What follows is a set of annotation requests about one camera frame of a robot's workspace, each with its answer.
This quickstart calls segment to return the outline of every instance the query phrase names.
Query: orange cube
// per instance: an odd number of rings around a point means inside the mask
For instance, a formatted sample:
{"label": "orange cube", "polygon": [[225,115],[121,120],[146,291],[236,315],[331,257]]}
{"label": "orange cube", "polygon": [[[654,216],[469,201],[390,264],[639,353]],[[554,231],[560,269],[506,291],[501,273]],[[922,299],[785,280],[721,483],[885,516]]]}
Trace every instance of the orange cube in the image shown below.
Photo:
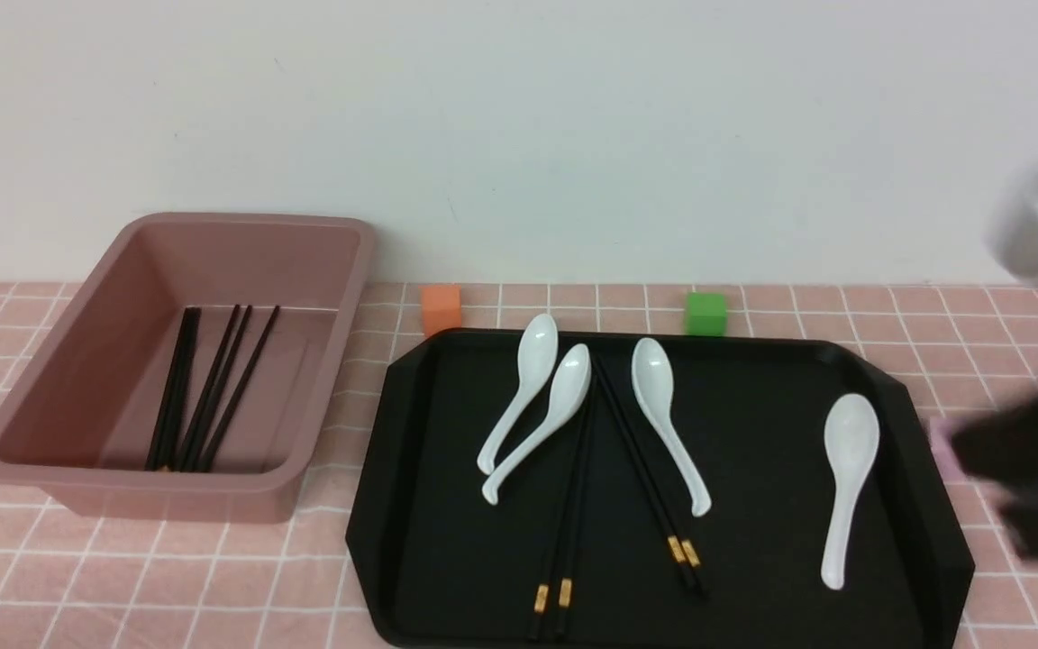
{"label": "orange cube", "polygon": [[454,283],[433,283],[419,288],[424,312],[424,335],[432,337],[444,329],[462,327],[459,309],[459,287]]}

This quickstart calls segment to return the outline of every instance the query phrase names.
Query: ceramic spoon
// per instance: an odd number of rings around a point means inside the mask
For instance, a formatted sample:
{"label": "ceramic spoon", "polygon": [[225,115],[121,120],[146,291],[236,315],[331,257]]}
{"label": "ceramic spoon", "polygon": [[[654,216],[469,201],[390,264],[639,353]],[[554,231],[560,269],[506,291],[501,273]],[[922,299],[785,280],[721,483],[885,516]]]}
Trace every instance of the ceramic spoon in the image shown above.
{"label": "ceramic spoon", "polygon": [[863,395],[845,394],[837,400],[823,424],[823,445],[836,477],[836,506],[823,546],[820,576],[832,591],[840,591],[844,587],[851,520],[878,451],[876,409]]}
{"label": "ceramic spoon", "polygon": [[515,471],[515,468],[526,460],[530,452],[536,451],[543,440],[558,431],[579,411],[588,396],[589,386],[591,386],[591,354],[588,345],[573,346],[564,356],[564,361],[559,362],[559,369],[555,370],[555,378],[551,380],[551,396],[548,399],[547,416],[543,420],[543,424],[531,431],[527,439],[522,440],[483,483],[483,497],[486,497],[488,503],[497,505],[499,485],[502,485],[502,481],[506,481],[511,471]]}
{"label": "ceramic spoon", "polygon": [[495,456],[499,453],[503,438],[507,438],[516,420],[519,420],[519,414],[526,410],[539,390],[543,389],[547,379],[551,378],[558,353],[559,330],[555,327],[555,319],[541,313],[531,319],[519,340],[519,389],[479,451],[476,463],[483,475],[490,476],[494,471]]}
{"label": "ceramic spoon", "polygon": [[694,461],[687,455],[680,433],[672,424],[672,395],[675,394],[672,362],[654,339],[639,339],[635,345],[631,356],[631,386],[635,389],[639,409],[655,432],[659,433],[663,447],[672,454],[672,460],[683,476],[687,492],[691,493],[691,515],[703,516],[712,508],[712,496],[707,492],[707,485]]}

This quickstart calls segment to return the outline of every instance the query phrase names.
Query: green cube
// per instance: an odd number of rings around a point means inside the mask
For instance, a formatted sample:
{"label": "green cube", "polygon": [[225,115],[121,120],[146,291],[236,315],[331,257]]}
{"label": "green cube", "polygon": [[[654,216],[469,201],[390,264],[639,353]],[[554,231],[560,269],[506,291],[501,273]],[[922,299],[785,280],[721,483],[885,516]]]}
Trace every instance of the green cube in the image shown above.
{"label": "green cube", "polygon": [[687,293],[683,328],[688,336],[721,336],[728,330],[728,298],[720,293]]}

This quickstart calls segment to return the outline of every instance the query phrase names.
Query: pink checkered tablecloth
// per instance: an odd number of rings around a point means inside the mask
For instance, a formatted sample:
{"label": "pink checkered tablecloth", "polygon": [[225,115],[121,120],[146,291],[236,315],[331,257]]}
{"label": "pink checkered tablecloth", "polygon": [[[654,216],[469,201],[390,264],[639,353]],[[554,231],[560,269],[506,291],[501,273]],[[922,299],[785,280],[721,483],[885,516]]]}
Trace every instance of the pink checkered tablecloth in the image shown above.
{"label": "pink checkered tablecloth", "polygon": [[[0,283],[0,399],[75,289]],[[550,310],[566,330],[675,333],[692,289],[729,296],[729,335],[848,346],[905,382],[923,416],[991,410],[1038,389],[1038,291],[1027,288],[472,283],[462,319],[522,328]],[[415,287],[371,285],[285,524],[93,520],[0,485],[0,648],[386,646],[343,533],[387,362],[420,341]],[[1038,648],[1038,563],[999,534],[998,490],[954,463],[940,468],[978,564],[957,648]]]}

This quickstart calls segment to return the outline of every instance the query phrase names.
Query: white wall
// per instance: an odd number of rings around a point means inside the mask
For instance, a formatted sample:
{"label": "white wall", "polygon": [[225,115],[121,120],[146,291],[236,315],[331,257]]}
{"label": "white wall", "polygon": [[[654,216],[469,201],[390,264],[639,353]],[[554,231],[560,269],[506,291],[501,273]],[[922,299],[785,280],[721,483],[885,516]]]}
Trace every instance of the white wall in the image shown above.
{"label": "white wall", "polygon": [[384,278],[1004,279],[1038,0],[0,0],[0,276],[160,210]]}

